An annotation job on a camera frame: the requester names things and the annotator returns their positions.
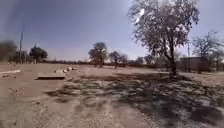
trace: rock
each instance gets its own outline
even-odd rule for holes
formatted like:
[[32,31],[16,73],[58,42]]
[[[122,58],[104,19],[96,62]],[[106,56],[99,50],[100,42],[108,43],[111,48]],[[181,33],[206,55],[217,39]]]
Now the rock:
[[3,78],[8,78],[8,77],[9,77],[9,75],[3,75],[2,77],[3,77]]
[[67,73],[67,71],[66,70],[63,70],[63,73]]
[[68,67],[68,68],[67,68],[67,71],[71,71],[71,70],[72,70],[72,68],[71,68],[71,67]]
[[40,102],[38,102],[38,101],[37,101],[37,102],[36,102],[36,104],[37,104],[37,105],[39,105],[39,104],[40,104]]

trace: tree trunk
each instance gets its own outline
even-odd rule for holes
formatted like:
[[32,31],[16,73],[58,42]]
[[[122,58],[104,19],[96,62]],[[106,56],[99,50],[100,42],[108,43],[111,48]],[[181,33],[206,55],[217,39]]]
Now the tree trunk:
[[177,75],[177,65],[174,59],[171,59],[171,71],[172,71],[172,76],[176,76]]
[[172,76],[176,76],[177,75],[177,66],[176,66],[176,62],[175,62],[175,58],[174,58],[174,46],[173,46],[173,42],[170,42],[170,67],[171,67],[171,75]]

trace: bare ground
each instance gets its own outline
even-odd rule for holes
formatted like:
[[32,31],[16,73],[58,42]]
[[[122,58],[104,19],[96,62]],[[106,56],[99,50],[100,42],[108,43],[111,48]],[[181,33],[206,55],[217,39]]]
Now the bare ground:
[[68,65],[1,65],[0,128],[222,127],[224,75],[76,66],[66,80],[36,80]]

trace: dry field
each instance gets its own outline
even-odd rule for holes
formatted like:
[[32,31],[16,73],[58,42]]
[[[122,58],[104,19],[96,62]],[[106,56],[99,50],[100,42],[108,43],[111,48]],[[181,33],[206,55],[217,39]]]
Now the dry field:
[[0,128],[222,128],[224,73],[73,66],[65,80],[36,80],[69,65],[0,65]]

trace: bare tree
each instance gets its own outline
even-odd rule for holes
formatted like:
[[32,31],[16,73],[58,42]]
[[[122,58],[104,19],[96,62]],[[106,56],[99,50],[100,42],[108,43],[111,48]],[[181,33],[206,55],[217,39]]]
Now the bare tree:
[[196,37],[193,39],[192,44],[194,46],[193,53],[200,56],[200,65],[198,68],[198,73],[201,73],[203,70],[203,61],[208,60],[209,56],[213,54],[213,57],[216,55],[221,55],[220,47],[223,44],[219,41],[216,36],[217,32],[210,31],[204,37]]
[[119,60],[120,60],[120,53],[118,53],[117,51],[113,51],[109,54],[109,58],[110,58],[110,61],[112,63],[114,63],[114,68],[116,69],[119,65]]
[[192,24],[199,21],[199,10],[191,0],[159,2],[135,0],[129,10],[133,20],[136,41],[155,54],[163,54],[176,75],[175,47],[184,45]]
[[90,59],[94,61],[95,64],[103,67],[104,61],[107,58],[107,46],[103,42],[95,43],[93,49],[89,51]]

